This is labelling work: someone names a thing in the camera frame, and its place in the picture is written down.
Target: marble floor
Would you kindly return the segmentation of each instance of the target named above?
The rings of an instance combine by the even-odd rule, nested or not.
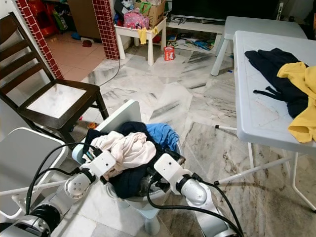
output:
[[[163,60],[154,47],[155,64],[149,67],[147,47],[130,47],[126,59],[104,60],[84,82],[101,85],[119,69],[118,75],[101,86],[109,113],[129,99],[139,101],[142,121],[166,122],[180,135],[187,159],[185,167],[204,180],[215,180],[250,168],[248,147],[231,131],[214,129],[215,124],[236,126],[233,59],[225,56],[220,75],[212,77],[212,54],[176,50],[173,61]],[[95,109],[83,120],[101,122]],[[81,139],[83,132],[74,131]],[[253,145],[255,165],[280,158],[276,149]],[[67,159],[64,166],[71,167]],[[301,156],[297,187],[316,203],[316,159]],[[316,232],[316,215],[293,192],[283,165],[235,180],[221,188],[231,201],[246,237],[311,237]],[[223,199],[221,208],[233,219]],[[167,204],[185,204],[181,196],[170,195]],[[202,237],[195,215],[183,210],[162,210],[158,214],[157,237]],[[77,203],[55,237],[147,237],[144,220],[132,207],[120,209],[100,183]]]

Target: pink bag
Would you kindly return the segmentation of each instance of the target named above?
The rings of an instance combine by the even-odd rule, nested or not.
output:
[[[124,27],[132,29],[149,29],[149,19],[142,13],[129,12],[124,14]]]

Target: tv stand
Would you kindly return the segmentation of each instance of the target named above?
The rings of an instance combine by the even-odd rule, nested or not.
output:
[[[181,22],[181,23],[179,23],[179,21],[167,22],[166,27],[188,30],[188,31],[202,31],[202,32],[216,33],[214,47],[210,51],[201,49],[201,48],[196,48],[196,47],[190,48],[184,45],[178,45],[175,47],[175,48],[186,49],[186,50],[191,50],[191,51],[215,54],[217,46],[219,45],[222,34],[224,32],[224,24],[225,24],[225,21],[209,22],[209,20],[201,21],[200,19],[186,18],[186,21]],[[230,55],[233,53],[233,45],[228,45],[226,53]]]

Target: television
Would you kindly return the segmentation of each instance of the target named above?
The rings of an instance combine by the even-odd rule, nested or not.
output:
[[[172,0],[171,14],[225,21],[227,16],[273,19],[279,0]]]

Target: shelf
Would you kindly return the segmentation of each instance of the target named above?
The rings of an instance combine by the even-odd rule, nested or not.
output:
[[[212,48],[212,50],[208,51],[205,49],[201,49],[201,48],[196,48],[196,47],[186,47],[183,44],[180,44],[174,48],[179,48],[179,49],[185,49],[185,50],[190,50],[190,51],[196,51],[196,52],[201,52],[201,53],[210,53],[210,54],[214,54],[216,51],[213,50],[214,48]]]
[[[199,22],[190,22],[186,21],[185,23],[181,23],[178,25],[177,22],[167,22],[167,27],[170,28],[177,28],[177,29],[184,29],[184,30],[191,30],[191,31],[203,31],[203,32],[211,32],[222,34],[224,31],[224,26],[215,25],[215,24],[202,24]]]

